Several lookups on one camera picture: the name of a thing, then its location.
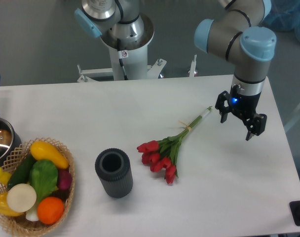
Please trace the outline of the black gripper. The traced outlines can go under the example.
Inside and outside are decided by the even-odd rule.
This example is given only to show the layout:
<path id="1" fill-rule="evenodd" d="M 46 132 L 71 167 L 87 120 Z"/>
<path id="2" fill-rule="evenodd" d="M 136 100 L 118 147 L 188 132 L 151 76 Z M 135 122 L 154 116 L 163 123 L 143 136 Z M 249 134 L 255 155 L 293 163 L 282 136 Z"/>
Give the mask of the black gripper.
<path id="1" fill-rule="evenodd" d="M 219 111 L 221 123 L 227 120 L 229 113 L 240 118 L 247 127 L 246 141 L 249 141 L 253 136 L 259 136 L 265 131 L 267 115 L 256 113 L 261 93 L 249 96 L 239 94 L 239 91 L 240 88 L 235 85 L 231 88 L 230 94 L 227 91 L 220 93 L 215 108 Z"/>

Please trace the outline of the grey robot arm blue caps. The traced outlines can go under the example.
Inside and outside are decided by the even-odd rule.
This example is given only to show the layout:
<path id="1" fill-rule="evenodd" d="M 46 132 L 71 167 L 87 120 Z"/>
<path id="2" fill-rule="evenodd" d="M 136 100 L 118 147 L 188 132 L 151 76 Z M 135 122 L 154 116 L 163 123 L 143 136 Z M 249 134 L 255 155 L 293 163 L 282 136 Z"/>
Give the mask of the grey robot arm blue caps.
<path id="1" fill-rule="evenodd" d="M 268 0 L 223 0 L 226 15 L 220 21 L 205 19 L 194 33 L 200 50 L 235 66 L 230 91 L 218 95 L 216 109 L 221 122 L 228 114 L 243 121 L 247 139 L 261 135 L 267 117 L 256 107 L 276 46 L 275 33 L 259 23 L 269 14 Z M 108 47 L 113 78 L 137 80 L 157 78 L 148 68 L 148 44 L 154 35 L 151 20 L 140 12 L 137 0 L 84 0 L 75 19 L 92 38 Z"/>

